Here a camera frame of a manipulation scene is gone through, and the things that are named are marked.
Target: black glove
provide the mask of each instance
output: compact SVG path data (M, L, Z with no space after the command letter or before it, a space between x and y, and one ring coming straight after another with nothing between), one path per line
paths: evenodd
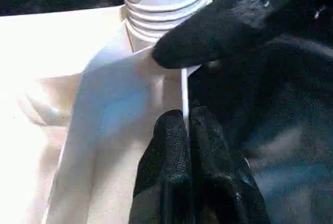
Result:
M270 223L242 152L207 108L192 111L190 129L189 139L179 110L157 120L129 223Z

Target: gloved finger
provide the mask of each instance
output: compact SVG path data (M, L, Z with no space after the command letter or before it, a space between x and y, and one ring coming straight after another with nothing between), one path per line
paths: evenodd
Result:
M182 112L161 115L141 158L130 224L194 223L189 140Z
M198 223L270 223L248 163L206 107L191 111L190 138Z
M242 54L296 24L298 8L306 8L309 3L309 0L214 1L163 36L152 56L161 66L173 69Z

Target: white plastic strip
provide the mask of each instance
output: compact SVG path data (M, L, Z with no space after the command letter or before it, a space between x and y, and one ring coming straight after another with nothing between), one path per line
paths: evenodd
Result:
M188 87L187 87L187 69L182 69L182 102L183 102L183 118L187 132L189 132L189 122L188 122Z

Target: gloved hand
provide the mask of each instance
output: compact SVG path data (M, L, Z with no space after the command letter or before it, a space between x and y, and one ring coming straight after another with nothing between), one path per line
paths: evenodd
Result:
M137 172L130 224L270 223L242 153L205 107L157 120Z
M332 222L331 6L217 0L157 43L166 68L203 65L189 137L179 111L157 121L130 223Z

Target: black rubber glove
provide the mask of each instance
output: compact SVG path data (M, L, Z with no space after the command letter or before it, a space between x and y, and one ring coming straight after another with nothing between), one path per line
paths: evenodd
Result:
M297 25L314 0L215 0L158 41L153 58L173 69L231 58Z
M207 108L192 111L190 129L191 142L179 110L157 120L129 223L270 223L248 163Z

